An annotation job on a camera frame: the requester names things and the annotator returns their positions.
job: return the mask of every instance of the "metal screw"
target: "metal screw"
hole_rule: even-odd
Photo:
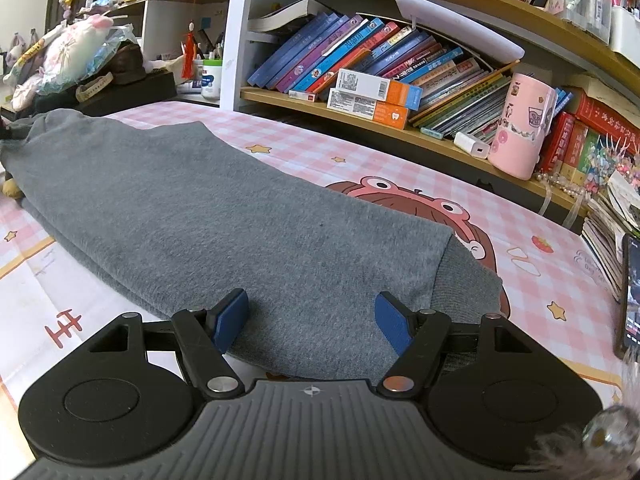
[[[382,385],[390,392],[408,392],[414,387],[414,382],[409,377],[394,375],[382,381]]]
[[[231,392],[238,387],[238,381],[233,377],[214,377],[207,382],[207,388],[217,394],[223,394],[225,392]]]

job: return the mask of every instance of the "smartphone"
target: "smartphone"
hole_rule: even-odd
[[[614,352],[622,359],[628,348],[640,347],[640,240],[625,235],[622,240],[622,315],[616,330]]]

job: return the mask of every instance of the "red chinese character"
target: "red chinese character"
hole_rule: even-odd
[[[71,312],[71,309],[64,310],[56,316],[56,318],[65,316],[69,322],[67,324],[62,324],[62,322],[58,320],[58,328],[60,330],[58,330],[57,332],[53,332],[53,330],[51,330],[48,326],[44,327],[44,330],[47,331],[47,334],[49,334],[49,337],[53,339],[54,343],[58,345],[58,348],[62,348],[62,343],[60,342],[61,335],[64,334],[67,337],[71,337],[71,332],[69,330],[71,327],[75,327],[78,330],[78,332],[82,332],[82,327],[78,323],[78,321],[80,321],[80,318],[82,316],[73,317],[70,314],[70,312]]]

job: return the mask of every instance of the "white wall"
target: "white wall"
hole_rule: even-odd
[[[0,0],[0,46],[7,50],[14,32],[20,32],[29,43],[29,33],[35,28],[44,33],[47,0]]]

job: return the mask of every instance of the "pink cup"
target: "pink cup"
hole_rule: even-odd
[[[548,134],[558,94],[551,86],[514,74],[504,102],[489,162],[522,180],[529,180]]]

